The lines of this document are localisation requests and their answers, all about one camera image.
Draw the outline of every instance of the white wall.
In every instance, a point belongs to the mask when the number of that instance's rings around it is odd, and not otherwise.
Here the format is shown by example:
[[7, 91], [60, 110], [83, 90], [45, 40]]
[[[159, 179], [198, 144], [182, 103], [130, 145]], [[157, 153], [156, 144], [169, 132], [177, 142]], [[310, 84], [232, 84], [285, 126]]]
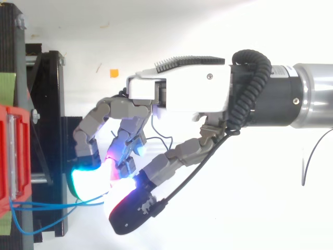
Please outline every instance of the white wall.
[[[333, 63], [331, 1], [14, 1], [26, 14], [27, 42], [66, 54], [66, 115], [85, 115], [115, 94], [132, 73], [175, 55], [214, 55], [231, 62], [252, 48], [272, 64]], [[102, 63], [98, 73], [97, 67]], [[120, 76], [109, 78], [109, 69]], [[112, 140], [112, 121], [99, 134]], [[177, 142], [198, 136], [199, 124], [157, 121]], [[163, 213], [126, 236], [115, 235], [103, 208], [79, 208], [69, 232], [45, 233], [39, 249], [333, 249], [333, 134], [321, 142], [301, 186], [307, 159], [326, 130], [244, 129], [211, 158]], [[153, 135], [149, 126], [148, 136]], [[163, 147], [148, 143], [139, 168]], [[167, 195], [193, 167], [157, 190]]]

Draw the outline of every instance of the robotic hand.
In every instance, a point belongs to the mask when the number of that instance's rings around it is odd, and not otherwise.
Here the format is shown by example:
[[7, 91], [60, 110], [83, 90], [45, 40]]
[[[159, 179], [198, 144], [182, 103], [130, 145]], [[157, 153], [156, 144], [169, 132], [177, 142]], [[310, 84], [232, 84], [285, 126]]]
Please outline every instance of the robotic hand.
[[[127, 234], [160, 213], [222, 143], [240, 134], [241, 127], [333, 127], [332, 96], [333, 65], [272, 66], [264, 55], [251, 50], [237, 52], [231, 66], [216, 57], [174, 57], [129, 77], [119, 95], [98, 102], [74, 131], [73, 169], [100, 168], [94, 136], [108, 118], [122, 121], [106, 159], [111, 158], [119, 177], [126, 178], [136, 170], [131, 153], [140, 155], [146, 143], [143, 127], [153, 107], [159, 114], [194, 112], [196, 120], [206, 116], [200, 138], [158, 155], [133, 177], [136, 188], [109, 216], [115, 232]], [[152, 196], [151, 191], [178, 168], [194, 164], [199, 166], [167, 198], [157, 201]], [[69, 187], [77, 195], [73, 185]]]

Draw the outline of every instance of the black metal frame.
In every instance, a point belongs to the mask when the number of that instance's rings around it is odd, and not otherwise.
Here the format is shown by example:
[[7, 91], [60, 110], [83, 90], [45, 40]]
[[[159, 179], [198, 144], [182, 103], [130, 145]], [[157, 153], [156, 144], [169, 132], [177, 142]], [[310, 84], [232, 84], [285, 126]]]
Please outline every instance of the black metal frame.
[[[26, 45], [28, 55], [37, 54], [36, 49], [36, 44]], [[43, 172], [47, 180], [44, 184], [32, 184], [33, 202], [67, 203], [67, 161], [75, 157], [72, 135], [82, 117], [65, 117], [61, 57], [58, 51], [39, 53], [34, 66], [27, 67], [31, 100], [41, 116], [37, 124], [31, 122], [31, 171]], [[34, 211], [34, 231], [66, 213], [66, 209]], [[55, 237], [64, 236], [68, 231], [67, 218], [47, 231], [54, 231]], [[42, 240], [41, 233], [34, 236], [35, 243]]]

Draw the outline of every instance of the screw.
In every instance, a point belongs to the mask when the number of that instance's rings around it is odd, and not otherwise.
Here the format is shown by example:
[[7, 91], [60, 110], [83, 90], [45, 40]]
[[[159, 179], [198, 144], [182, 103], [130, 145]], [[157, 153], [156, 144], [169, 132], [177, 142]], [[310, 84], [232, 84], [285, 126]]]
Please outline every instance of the screw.
[[32, 118], [32, 122], [34, 124], [37, 124], [38, 120], [41, 118], [41, 115], [38, 114], [37, 110], [36, 109], [33, 109], [31, 111], [31, 118]]
[[300, 103], [300, 100], [298, 98], [294, 98], [294, 100], [292, 100], [292, 103], [294, 103], [295, 105]]
[[16, 26], [21, 29], [21, 30], [26, 30], [27, 28], [25, 27], [25, 23], [24, 23], [24, 15], [23, 14], [19, 14], [15, 20], [16, 22]]
[[59, 64], [60, 66], [66, 66], [66, 60], [63, 56], [59, 57]]

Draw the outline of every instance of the coiled black cable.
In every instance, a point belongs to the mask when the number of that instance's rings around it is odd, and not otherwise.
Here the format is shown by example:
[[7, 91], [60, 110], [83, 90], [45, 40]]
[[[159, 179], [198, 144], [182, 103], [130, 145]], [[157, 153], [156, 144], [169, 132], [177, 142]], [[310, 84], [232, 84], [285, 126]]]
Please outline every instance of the coiled black cable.
[[233, 55], [233, 64], [255, 65], [251, 82], [235, 101], [236, 104], [229, 112], [229, 119], [227, 120], [226, 134], [239, 135], [250, 109], [270, 78], [272, 65], [266, 56], [250, 49], [236, 52]]

